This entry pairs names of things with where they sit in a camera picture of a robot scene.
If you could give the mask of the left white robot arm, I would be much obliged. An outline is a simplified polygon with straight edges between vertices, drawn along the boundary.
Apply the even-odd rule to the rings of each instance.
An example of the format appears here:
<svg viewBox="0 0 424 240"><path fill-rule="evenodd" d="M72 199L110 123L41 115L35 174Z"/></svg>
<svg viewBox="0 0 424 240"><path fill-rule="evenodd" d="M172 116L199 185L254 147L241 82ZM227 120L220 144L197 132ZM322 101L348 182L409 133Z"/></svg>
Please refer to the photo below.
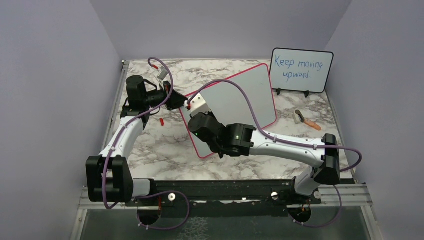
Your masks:
<svg viewBox="0 0 424 240"><path fill-rule="evenodd" d="M187 97L172 89L165 80L161 88L147 90L150 81L140 75L126 80L127 99L122 107L117 131L110 142L85 164L88 197L91 202L128 203L132 198L144 205L157 200L157 191L149 179L133 179L128 158L137 138L146 128L151 111L164 104L169 111L184 106Z"/></svg>

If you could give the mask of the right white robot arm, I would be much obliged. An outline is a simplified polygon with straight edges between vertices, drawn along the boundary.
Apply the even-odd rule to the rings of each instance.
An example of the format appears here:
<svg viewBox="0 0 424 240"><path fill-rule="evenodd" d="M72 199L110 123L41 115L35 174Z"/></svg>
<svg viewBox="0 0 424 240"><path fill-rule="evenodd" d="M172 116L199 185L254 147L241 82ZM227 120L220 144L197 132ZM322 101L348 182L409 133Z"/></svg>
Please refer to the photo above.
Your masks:
<svg viewBox="0 0 424 240"><path fill-rule="evenodd" d="M293 180L289 199L300 204L321 185L338 185L340 155L336 137L298 138L264 131L253 125L234 123L227 126L205 113L188 122L188 130L206 143L219 157L270 156L297 161L308 169Z"/></svg>

